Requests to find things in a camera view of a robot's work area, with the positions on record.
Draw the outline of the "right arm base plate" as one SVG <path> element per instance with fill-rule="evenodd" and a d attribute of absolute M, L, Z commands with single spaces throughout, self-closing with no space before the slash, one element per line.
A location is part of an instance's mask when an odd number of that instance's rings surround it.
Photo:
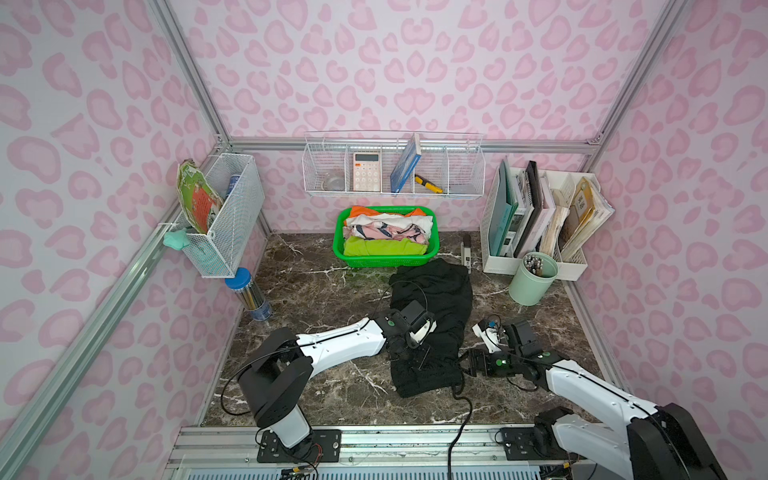
<path fill-rule="evenodd" d="M 504 427 L 494 435 L 508 461 L 565 461 L 568 453 L 555 444 L 536 426 Z"/>

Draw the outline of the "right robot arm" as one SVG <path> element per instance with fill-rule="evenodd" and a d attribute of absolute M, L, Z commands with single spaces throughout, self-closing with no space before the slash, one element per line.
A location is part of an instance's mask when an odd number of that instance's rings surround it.
<path fill-rule="evenodd" d="M 500 431 L 508 459 L 586 458 L 622 479 L 723 479 L 726 474 L 693 416 L 676 403 L 656 405 L 612 385 L 555 350 L 544 349 L 526 321 L 483 320 L 472 329 L 483 342 L 462 354 L 465 373 L 511 379 L 562 397 L 566 407 L 538 414 L 524 434 Z"/>

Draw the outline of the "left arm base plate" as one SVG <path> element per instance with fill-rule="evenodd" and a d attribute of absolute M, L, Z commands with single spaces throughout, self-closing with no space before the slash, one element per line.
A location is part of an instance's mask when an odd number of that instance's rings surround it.
<path fill-rule="evenodd" d="M 286 447 L 276 433 L 266 430 L 258 441 L 258 463 L 337 463 L 340 458 L 342 431 L 311 430 L 310 435 L 293 447 Z"/>

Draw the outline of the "black shorts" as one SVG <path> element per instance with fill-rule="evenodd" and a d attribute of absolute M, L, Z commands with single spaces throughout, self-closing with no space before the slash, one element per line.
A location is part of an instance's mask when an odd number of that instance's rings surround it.
<path fill-rule="evenodd" d="M 407 359 L 391 362 L 391 378 L 397 394 L 414 397 L 432 390 L 460 387 L 463 374 L 459 349 L 473 306 L 469 269 L 435 259 L 420 266 L 401 266 L 389 279 L 390 306 L 405 309 L 416 301 L 428 320 L 423 339 Z"/>

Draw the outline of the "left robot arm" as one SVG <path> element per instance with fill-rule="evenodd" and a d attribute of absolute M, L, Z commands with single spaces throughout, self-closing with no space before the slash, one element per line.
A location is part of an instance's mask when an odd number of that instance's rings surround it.
<path fill-rule="evenodd" d="M 296 455 L 308 449 L 314 432 L 298 402 L 318 374 L 358 358 L 386 351 L 392 360 L 409 360 L 423 349 L 437 321 L 412 301 L 402 310 L 389 309 L 337 329 L 296 334 L 274 331 L 233 379 L 259 428 L 274 434 Z"/>

